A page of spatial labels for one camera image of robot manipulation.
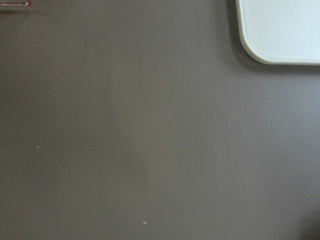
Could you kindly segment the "cream rabbit tray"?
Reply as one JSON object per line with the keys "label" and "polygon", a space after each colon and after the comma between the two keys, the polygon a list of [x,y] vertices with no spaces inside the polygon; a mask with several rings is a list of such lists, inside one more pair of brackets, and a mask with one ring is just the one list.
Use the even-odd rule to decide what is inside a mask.
{"label": "cream rabbit tray", "polygon": [[239,37],[245,51],[269,65],[320,64],[318,0],[237,0]]}

